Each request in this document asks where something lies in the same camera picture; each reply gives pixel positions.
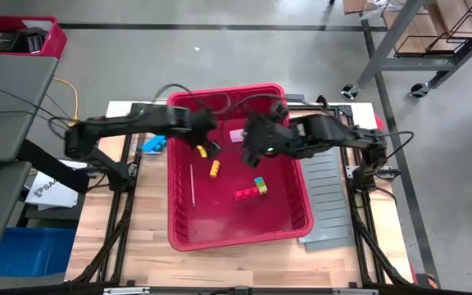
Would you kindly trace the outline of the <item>black bar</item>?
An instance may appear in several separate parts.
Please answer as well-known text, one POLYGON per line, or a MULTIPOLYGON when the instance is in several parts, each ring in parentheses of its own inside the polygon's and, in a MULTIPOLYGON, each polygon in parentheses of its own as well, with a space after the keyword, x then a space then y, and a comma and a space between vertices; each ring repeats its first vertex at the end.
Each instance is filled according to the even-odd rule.
POLYGON ((89 177, 85 172, 73 170, 28 139, 21 144, 16 159, 29 162, 36 170, 58 180, 77 193, 86 194, 89 177))

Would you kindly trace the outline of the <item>black table frame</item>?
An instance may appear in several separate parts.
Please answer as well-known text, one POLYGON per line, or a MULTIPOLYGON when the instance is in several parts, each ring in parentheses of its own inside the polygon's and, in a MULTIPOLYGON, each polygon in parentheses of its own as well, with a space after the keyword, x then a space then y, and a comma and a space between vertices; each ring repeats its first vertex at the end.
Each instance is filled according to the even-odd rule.
POLYGON ((308 252, 297 238, 181 252, 168 240, 167 149, 140 161, 128 232, 111 249, 107 278, 178 287, 345 287, 361 279, 354 246, 308 252))

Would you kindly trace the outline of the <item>long blue toy brick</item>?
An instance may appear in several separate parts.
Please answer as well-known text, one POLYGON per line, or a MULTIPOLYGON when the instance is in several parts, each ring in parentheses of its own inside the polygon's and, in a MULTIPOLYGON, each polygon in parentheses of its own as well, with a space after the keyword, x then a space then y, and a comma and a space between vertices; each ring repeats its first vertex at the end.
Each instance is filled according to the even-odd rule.
POLYGON ((163 135, 156 135, 142 145, 141 151, 144 154, 157 155, 162 153, 166 145, 166 137, 163 135))

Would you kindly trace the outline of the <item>grey metal cart frame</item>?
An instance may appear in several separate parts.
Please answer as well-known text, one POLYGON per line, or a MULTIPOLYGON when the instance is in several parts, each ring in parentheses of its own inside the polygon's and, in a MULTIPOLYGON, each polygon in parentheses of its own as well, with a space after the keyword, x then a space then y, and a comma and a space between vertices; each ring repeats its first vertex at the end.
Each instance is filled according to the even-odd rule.
POLYGON ((453 55, 431 55, 424 57, 397 57, 394 52, 396 41, 413 20, 417 11, 425 4, 426 0, 406 0, 396 23, 387 28, 382 41, 370 54, 370 61, 362 71, 355 85, 362 89, 375 75, 383 71, 434 71, 436 75, 426 84, 431 88, 437 88, 441 83, 450 78, 472 57, 472 41, 462 46, 453 55))

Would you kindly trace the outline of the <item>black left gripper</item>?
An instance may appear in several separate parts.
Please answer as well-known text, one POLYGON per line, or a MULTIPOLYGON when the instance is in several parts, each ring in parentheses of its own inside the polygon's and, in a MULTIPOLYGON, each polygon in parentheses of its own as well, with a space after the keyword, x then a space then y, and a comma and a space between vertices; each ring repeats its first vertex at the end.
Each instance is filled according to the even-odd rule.
MULTIPOLYGON (((209 143, 208 134, 217 128, 216 115, 206 109, 192 111, 189 116, 191 131, 187 134, 188 144, 209 143)), ((217 142, 212 143, 212 147, 205 147, 207 158, 214 159, 220 152, 221 146, 217 142)))

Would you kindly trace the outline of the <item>large red plastic bin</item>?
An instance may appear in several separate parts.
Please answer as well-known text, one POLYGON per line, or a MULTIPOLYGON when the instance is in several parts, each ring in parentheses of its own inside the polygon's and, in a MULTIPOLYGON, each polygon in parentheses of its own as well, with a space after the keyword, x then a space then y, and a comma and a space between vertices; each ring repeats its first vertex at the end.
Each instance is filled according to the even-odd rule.
POLYGON ((181 252, 244 243, 258 243, 309 234, 313 228, 311 204, 299 161, 286 156, 263 158, 257 168, 242 162, 230 130, 242 129, 250 111, 266 113, 275 97, 283 96, 278 84, 252 84, 173 93, 171 106, 192 111, 203 102, 217 111, 218 127, 210 140, 221 146, 216 159, 219 173, 210 177, 212 162, 179 139, 167 145, 168 240, 181 252), (192 208, 189 165, 193 165, 196 206, 192 208), (234 192, 256 187, 262 177, 266 194, 243 202, 234 192))

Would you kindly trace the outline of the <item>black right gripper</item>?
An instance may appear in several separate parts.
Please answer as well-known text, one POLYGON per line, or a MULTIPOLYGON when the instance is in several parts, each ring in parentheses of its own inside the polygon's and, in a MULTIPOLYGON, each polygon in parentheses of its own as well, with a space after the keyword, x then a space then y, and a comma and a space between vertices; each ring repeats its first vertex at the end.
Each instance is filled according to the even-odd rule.
POLYGON ((295 127, 284 125, 287 118, 288 108, 280 101, 274 102, 268 113, 250 112, 243 129, 242 150, 256 157, 293 157, 303 142, 295 127))

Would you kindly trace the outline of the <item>black electronic box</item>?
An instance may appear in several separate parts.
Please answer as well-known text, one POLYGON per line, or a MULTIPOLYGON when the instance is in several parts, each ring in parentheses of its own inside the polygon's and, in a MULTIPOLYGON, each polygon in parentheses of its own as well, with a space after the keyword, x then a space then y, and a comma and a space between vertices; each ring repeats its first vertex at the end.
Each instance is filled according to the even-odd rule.
POLYGON ((0 32, 0 52, 12 52, 17 44, 19 34, 17 32, 0 32))
POLYGON ((39 27, 22 29, 18 32, 18 52, 37 53, 43 48, 48 32, 39 27))

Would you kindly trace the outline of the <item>clear plastic tray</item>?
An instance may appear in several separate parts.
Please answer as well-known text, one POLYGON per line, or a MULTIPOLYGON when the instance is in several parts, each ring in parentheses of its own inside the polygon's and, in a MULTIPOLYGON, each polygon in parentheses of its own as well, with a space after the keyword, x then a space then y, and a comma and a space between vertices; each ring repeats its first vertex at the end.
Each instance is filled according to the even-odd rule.
POLYGON ((150 134, 150 133, 147 133, 147 134, 138 134, 136 139, 133 140, 132 144, 133 146, 131 147, 131 151, 134 152, 134 153, 141 153, 143 155, 148 155, 148 154, 144 154, 142 153, 141 151, 141 147, 144 143, 146 143, 150 138, 156 136, 155 134, 150 134))

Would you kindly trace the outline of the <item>cardboard boxes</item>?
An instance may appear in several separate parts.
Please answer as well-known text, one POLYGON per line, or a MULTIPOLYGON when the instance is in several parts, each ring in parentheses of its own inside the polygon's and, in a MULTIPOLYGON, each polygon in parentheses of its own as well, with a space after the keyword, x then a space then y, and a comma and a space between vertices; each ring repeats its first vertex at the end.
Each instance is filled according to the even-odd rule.
MULTIPOLYGON (((380 16, 391 28, 406 0, 343 0, 346 14, 380 16)), ((426 0, 396 41, 397 57, 453 55, 472 41, 472 0, 426 0)))

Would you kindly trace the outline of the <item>white printed paper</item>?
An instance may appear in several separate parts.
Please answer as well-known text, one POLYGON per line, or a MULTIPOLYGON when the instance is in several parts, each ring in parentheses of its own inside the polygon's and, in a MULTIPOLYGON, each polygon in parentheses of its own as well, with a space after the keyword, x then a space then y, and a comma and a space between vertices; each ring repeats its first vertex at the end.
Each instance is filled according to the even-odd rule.
POLYGON ((37 205, 40 210, 53 207, 72 208, 77 204, 79 193, 58 180, 38 172, 29 188, 25 203, 37 205))

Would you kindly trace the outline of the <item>blue plastic bin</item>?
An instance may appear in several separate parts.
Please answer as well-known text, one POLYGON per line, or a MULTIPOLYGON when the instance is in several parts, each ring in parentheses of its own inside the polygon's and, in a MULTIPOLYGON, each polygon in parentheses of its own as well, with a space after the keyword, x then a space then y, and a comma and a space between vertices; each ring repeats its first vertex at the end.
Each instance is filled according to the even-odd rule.
POLYGON ((75 233, 63 228, 6 228, 0 242, 0 277, 64 273, 75 233))

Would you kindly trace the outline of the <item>small red crate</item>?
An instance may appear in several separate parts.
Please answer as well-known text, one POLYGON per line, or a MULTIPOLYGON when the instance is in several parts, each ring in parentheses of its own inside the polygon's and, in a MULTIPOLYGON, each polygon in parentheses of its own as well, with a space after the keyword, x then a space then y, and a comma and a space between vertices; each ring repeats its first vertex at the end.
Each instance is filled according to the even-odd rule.
POLYGON ((0 31, 16 31, 41 27, 48 33, 42 49, 38 52, 10 52, 17 56, 55 57, 61 59, 67 37, 58 23, 58 19, 52 16, 0 16, 0 31))

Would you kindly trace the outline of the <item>grey desk top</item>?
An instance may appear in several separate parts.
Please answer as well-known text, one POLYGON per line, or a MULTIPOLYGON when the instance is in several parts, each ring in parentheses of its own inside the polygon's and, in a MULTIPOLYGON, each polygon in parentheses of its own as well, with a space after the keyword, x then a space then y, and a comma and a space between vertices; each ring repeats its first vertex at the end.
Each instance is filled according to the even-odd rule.
POLYGON ((59 61, 0 54, 0 162, 16 159, 59 61))

